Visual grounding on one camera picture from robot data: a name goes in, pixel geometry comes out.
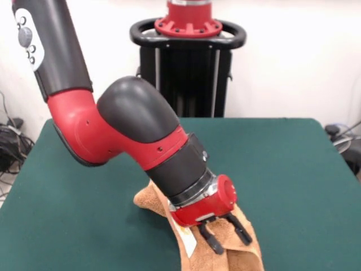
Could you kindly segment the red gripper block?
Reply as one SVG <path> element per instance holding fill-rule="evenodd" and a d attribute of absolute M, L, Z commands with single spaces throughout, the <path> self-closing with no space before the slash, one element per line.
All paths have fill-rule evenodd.
<path fill-rule="evenodd" d="M 235 228 L 235 233 L 245 245 L 253 241 L 246 228 L 239 219 L 229 213 L 233 211 L 237 201 L 237 193 L 232 180 L 227 175 L 219 175 L 213 178 L 210 185 L 198 196 L 195 201 L 171 211 L 174 221 L 182 227 L 197 225 L 197 228 L 208 246 L 217 255 L 224 253 L 224 248 L 216 237 L 201 222 L 212 218 L 221 217 L 227 214 L 227 221 Z"/>

